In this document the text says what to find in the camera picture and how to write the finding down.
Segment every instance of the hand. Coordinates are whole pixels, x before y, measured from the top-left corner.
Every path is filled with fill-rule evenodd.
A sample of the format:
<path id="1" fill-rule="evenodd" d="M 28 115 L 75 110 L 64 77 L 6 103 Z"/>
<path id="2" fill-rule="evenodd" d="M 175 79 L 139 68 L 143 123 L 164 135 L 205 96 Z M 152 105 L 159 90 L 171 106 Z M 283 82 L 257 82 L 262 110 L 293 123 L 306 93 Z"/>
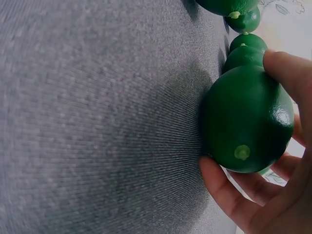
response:
<path id="1" fill-rule="evenodd" d="M 285 153 L 271 166 L 287 185 L 271 184 L 258 173 L 230 172 L 253 202 L 244 198 L 211 158 L 200 159 L 200 170 L 211 196 L 245 233 L 312 233 L 312 62 L 267 51 L 263 64 L 298 104 L 300 112 L 300 117 L 295 116 L 293 138 L 306 147 L 302 159 Z"/>

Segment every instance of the green fruit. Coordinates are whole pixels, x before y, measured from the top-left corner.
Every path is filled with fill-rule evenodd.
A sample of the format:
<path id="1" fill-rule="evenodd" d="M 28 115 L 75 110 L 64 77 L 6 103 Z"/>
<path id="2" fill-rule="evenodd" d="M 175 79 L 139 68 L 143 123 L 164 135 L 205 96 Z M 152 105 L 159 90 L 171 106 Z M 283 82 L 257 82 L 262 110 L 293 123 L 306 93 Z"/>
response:
<path id="1" fill-rule="evenodd" d="M 270 169 L 270 167 L 267 167 L 267 168 L 265 168 L 265 169 L 263 169 L 263 170 L 261 170 L 260 172 L 258 172 L 260 175 L 264 175 L 266 172 L 268 172 L 269 171 L 269 169 Z"/>
<path id="2" fill-rule="evenodd" d="M 234 49 L 239 47 L 241 44 L 246 44 L 247 46 L 251 46 L 259 51 L 262 51 L 263 53 L 268 49 L 268 46 L 264 42 L 264 40 L 260 37 L 258 37 L 255 34 L 246 33 L 241 34 L 237 36 L 231 43 L 230 51 L 231 53 Z"/>
<path id="3" fill-rule="evenodd" d="M 254 173 L 276 162 L 293 133 L 293 104 L 262 67 L 223 74 L 201 104 L 204 148 L 221 166 Z"/>
<path id="4" fill-rule="evenodd" d="M 225 21 L 238 33 L 251 33 L 256 30 L 260 24 L 260 11 L 259 8 L 256 7 L 250 12 L 240 15 L 237 19 L 225 17 Z"/>
<path id="5" fill-rule="evenodd" d="M 206 10 L 221 16 L 238 18 L 254 9 L 259 0 L 196 0 Z"/>
<path id="6" fill-rule="evenodd" d="M 242 44 L 240 47 L 234 49 L 232 53 L 229 54 L 223 67 L 223 73 L 235 67 L 244 65 L 263 66 L 263 55 L 264 54 L 262 52 Z"/>

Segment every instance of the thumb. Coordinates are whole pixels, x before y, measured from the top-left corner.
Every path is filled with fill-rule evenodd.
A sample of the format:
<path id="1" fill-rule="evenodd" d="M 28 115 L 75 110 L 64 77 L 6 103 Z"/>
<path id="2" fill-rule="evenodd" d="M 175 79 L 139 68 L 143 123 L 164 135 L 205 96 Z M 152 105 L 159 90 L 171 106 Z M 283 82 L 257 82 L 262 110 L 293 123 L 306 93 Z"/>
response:
<path id="1" fill-rule="evenodd" d="M 295 102 L 312 101 L 312 61 L 268 50 L 263 57 L 263 66 Z"/>
<path id="2" fill-rule="evenodd" d="M 276 79 L 298 104 L 307 147 L 312 146 L 312 61 L 284 52 L 267 51 L 266 72 Z"/>

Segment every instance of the gray fabric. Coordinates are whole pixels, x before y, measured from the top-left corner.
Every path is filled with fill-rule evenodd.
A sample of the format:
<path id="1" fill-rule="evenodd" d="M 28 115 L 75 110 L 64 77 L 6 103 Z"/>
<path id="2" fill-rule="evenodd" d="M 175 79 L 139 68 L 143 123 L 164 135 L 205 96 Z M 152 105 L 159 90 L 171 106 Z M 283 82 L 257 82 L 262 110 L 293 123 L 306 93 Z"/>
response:
<path id="1" fill-rule="evenodd" d="M 197 163 L 227 48 L 192 0 L 1 0 L 0 233 L 234 233 Z"/>

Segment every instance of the stacked limes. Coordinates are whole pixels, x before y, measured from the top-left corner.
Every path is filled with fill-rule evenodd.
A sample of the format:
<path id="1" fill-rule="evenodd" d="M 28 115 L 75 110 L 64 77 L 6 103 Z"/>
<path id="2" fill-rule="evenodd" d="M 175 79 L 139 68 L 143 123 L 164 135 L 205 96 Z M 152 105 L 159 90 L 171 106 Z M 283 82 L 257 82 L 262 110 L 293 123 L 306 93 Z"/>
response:
<path id="1" fill-rule="evenodd" d="M 207 10 L 226 16 L 242 33 L 233 40 L 223 75 L 201 105 L 200 129 L 205 148 L 228 170 L 260 172 L 285 152 L 293 134 L 293 104 L 284 88 L 263 68 L 267 45 L 250 34 L 260 22 L 258 1 L 197 0 Z"/>

